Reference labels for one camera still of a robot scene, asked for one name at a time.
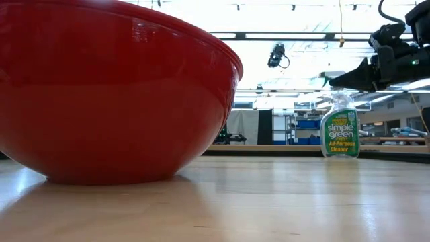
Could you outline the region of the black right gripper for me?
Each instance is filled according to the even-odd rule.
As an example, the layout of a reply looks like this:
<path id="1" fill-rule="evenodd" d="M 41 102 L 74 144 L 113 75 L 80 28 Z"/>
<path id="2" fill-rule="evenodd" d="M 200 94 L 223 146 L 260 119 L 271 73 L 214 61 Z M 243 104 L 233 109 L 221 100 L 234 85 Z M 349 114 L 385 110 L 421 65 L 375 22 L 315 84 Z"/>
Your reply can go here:
<path id="1" fill-rule="evenodd" d="M 364 58 L 359 66 L 329 81 L 334 88 L 379 91 L 405 82 L 430 78 L 430 46 L 410 45 L 400 37 L 406 24 L 386 24 L 369 37 L 375 50 L 370 63 Z"/>

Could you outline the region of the large red plastic bowl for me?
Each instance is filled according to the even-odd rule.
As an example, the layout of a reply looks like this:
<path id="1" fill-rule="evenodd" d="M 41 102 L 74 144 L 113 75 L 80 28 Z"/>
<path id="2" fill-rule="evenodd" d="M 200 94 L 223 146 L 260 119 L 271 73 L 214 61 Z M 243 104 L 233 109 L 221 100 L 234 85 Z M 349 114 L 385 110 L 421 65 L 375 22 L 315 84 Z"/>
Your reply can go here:
<path id="1" fill-rule="evenodd" d="M 0 152 L 63 184 L 172 177 L 243 76 L 219 38 L 120 0 L 0 0 Z"/>

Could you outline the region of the metal shelf rack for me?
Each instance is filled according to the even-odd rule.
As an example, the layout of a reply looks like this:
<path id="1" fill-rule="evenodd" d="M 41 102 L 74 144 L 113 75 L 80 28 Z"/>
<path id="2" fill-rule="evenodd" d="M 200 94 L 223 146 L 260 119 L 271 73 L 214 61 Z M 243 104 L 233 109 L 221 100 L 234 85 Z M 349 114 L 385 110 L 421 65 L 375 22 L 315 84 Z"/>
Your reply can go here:
<path id="1" fill-rule="evenodd" d="M 276 114 L 273 115 L 273 141 L 289 138 L 321 137 L 320 129 L 297 129 L 298 120 L 322 120 L 322 115 Z"/>

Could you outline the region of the Simple Green spray bottle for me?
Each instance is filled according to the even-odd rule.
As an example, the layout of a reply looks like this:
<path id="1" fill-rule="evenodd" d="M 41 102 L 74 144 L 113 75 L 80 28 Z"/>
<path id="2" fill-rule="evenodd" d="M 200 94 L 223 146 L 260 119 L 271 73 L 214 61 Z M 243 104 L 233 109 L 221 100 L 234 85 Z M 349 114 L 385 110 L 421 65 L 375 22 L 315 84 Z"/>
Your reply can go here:
<path id="1" fill-rule="evenodd" d="M 357 158 L 359 121 L 353 98 L 343 90 L 332 92 L 331 108 L 321 120 L 321 150 L 326 158 Z"/>

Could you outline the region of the blue storage bin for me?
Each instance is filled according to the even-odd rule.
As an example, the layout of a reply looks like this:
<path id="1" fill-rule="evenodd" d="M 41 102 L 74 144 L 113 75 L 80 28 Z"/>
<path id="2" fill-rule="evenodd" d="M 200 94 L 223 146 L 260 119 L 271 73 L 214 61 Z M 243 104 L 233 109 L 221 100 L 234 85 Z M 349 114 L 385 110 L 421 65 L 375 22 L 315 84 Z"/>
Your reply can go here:
<path id="1" fill-rule="evenodd" d="M 320 137 L 289 138 L 287 140 L 273 141 L 274 145 L 321 145 Z"/>
<path id="2" fill-rule="evenodd" d="M 320 129 L 320 120 L 298 120 L 297 129 Z"/>

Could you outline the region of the long wooden background table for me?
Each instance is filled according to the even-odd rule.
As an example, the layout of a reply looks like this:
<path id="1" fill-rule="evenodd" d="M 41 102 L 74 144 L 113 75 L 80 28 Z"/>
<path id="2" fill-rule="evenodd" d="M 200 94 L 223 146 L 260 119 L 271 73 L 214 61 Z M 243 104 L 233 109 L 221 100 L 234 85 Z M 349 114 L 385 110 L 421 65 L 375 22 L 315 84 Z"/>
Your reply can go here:
<path id="1" fill-rule="evenodd" d="M 429 153 L 426 146 L 362 145 L 360 149 L 360 155 L 364 153 Z M 323 154 L 318 145 L 210 145 L 203 155 L 318 157 Z"/>

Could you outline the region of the black curtain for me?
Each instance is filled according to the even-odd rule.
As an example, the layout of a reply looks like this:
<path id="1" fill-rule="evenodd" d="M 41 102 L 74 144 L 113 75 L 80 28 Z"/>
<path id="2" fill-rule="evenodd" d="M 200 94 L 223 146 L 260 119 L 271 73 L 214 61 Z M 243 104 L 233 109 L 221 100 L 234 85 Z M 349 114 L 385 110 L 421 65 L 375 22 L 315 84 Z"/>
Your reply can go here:
<path id="1" fill-rule="evenodd" d="M 271 145 L 273 142 L 273 114 L 272 110 L 259 110 L 258 145 Z"/>

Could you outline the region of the white curtain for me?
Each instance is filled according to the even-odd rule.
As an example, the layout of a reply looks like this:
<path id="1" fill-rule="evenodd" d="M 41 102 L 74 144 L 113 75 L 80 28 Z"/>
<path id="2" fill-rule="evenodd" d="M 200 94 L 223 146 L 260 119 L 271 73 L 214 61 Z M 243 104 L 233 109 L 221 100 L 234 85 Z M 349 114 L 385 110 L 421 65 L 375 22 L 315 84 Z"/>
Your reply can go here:
<path id="1" fill-rule="evenodd" d="M 241 134 L 246 138 L 243 142 L 233 144 L 256 145 L 258 141 L 259 111 L 258 110 L 232 110 L 226 121 L 230 134 Z"/>

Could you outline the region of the black background robot device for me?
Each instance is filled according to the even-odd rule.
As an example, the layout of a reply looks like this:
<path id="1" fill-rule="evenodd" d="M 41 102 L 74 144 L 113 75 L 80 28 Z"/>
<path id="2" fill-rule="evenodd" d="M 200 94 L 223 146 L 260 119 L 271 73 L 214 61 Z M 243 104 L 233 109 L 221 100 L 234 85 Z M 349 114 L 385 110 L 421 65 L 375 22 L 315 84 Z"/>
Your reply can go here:
<path id="1" fill-rule="evenodd" d="M 227 125 L 225 124 L 212 144 L 229 145 L 231 142 L 240 142 L 245 144 L 246 141 L 247 139 L 241 133 L 238 133 L 238 134 L 229 133 Z"/>

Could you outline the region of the thin black frame bar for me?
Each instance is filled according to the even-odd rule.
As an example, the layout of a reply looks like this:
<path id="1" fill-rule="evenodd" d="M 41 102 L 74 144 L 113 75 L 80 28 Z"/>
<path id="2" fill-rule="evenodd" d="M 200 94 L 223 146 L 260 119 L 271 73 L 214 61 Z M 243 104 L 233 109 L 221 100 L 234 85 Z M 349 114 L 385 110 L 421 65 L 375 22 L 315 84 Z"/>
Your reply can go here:
<path id="1" fill-rule="evenodd" d="M 332 90 L 328 89 L 238 89 L 237 93 L 326 93 Z M 349 93 L 412 93 L 412 94 L 430 94 L 430 90 L 412 89 L 412 90 L 382 90 L 382 91 L 358 91 L 352 89 L 344 89 Z"/>

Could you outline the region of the thick black overhead frame bar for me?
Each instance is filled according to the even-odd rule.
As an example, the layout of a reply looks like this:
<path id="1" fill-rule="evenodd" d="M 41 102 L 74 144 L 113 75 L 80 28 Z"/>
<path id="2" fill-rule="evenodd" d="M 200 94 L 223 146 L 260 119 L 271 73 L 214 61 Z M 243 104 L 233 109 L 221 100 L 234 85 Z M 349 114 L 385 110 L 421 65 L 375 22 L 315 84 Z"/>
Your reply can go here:
<path id="1" fill-rule="evenodd" d="M 210 32 L 223 41 L 321 41 L 336 42 L 341 37 L 348 42 L 366 42 L 370 33 L 338 33 L 338 32 Z"/>

